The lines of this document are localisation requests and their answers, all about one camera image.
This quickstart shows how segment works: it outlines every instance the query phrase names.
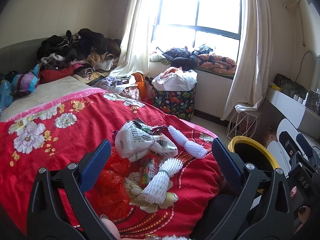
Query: metal bolt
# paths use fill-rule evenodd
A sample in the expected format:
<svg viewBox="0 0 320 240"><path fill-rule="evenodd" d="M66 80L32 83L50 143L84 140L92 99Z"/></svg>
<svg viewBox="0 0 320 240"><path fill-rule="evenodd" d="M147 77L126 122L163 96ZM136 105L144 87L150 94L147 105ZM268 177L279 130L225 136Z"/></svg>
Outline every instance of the metal bolt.
<svg viewBox="0 0 320 240"><path fill-rule="evenodd" d="M253 170L254 169L254 165L252 163L248 163L246 165L246 167L247 167L248 170Z"/></svg>
<svg viewBox="0 0 320 240"><path fill-rule="evenodd" d="M45 172L45 167L41 167L40 169L39 169L39 173L44 173Z"/></svg>
<svg viewBox="0 0 320 240"><path fill-rule="evenodd" d="M280 169L280 168L276 168L276 172L279 173L279 174L283 174L283 170Z"/></svg>
<svg viewBox="0 0 320 240"><path fill-rule="evenodd" d="M70 163L70 164L68 165L68 169L69 169L69 170L73 170L73 169L76 168L76 166L77 166L76 163Z"/></svg>

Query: yellow trash can rim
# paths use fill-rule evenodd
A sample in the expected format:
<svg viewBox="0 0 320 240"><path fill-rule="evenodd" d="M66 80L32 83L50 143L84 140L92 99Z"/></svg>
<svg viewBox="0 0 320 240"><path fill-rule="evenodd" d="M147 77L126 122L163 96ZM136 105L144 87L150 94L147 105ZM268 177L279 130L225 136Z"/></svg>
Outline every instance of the yellow trash can rim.
<svg viewBox="0 0 320 240"><path fill-rule="evenodd" d="M228 149L230 152L233 152L233 153L235 152L234 146L237 143L246 143L251 145L252 147L255 147L257 150L263 153L263 155L268 159L273 169L280 167L276 159L273 157L273 155L257 141L246 136L236 136L228 144Z"/></svg>

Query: striped purple and blue fabric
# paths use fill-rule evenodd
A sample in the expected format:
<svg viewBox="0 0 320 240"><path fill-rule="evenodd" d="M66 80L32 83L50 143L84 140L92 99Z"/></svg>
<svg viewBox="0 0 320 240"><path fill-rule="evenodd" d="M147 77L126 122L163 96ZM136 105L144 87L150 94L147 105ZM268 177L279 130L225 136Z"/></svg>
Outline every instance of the striped purple and blue fabric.
<svg viewBox="0 0 320 240"><path fill-rule="evenodd" d="M35 91L39 85L39 64L25 74L16 75L11 82L12 94L18 97L26 96Z"/></svg>

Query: window frame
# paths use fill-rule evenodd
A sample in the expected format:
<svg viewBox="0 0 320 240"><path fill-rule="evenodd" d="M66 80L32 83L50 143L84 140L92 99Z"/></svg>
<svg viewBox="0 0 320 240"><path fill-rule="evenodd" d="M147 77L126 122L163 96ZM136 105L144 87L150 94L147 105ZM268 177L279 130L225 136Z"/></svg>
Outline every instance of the window frame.
<svg viewBox="0 0 320 240"><path fill-rule="evenodd" d="M178 24L160 24L162 4L163 4L163 0L160 0L158 13L157 13L157 16L156 16L156 19L155 19L155 23L153 24L151 41L154 40L156 28L158 26L182 27L182 28L189 28L189 29L195 30L195 36L193 38L193 47L195 46L196 32L197 31L206 32L206 33L213 33L213 34L217 34L217 35L222 35L222 36L225 36L225 37L228 37L228 38L232 38L232 39L235 39L235 40L239 41L238 54L237 54L236 62L238 61L239 49L240 49L241 28L242 28L242 0L240 0L240 16L239 16L239 30L238 30L238 33L228 32L228 31L215 29L215 28L198 26L197 23L198 23L200 0L198 0L198 4L197 4L196 23L195 23L194 26L193 25L178 25Z"/></svg>

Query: window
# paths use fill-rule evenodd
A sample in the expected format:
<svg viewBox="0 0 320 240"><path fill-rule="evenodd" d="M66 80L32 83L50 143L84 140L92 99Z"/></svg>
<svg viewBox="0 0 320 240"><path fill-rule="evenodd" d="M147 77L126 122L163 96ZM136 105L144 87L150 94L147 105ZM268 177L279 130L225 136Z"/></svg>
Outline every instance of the window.
<svg viewBox="0 0 320 240"><path fill-rule="evenodd" d="M152 44L161 50L207 44L217 55L238 58L241 0L158 0Z"/></svg>

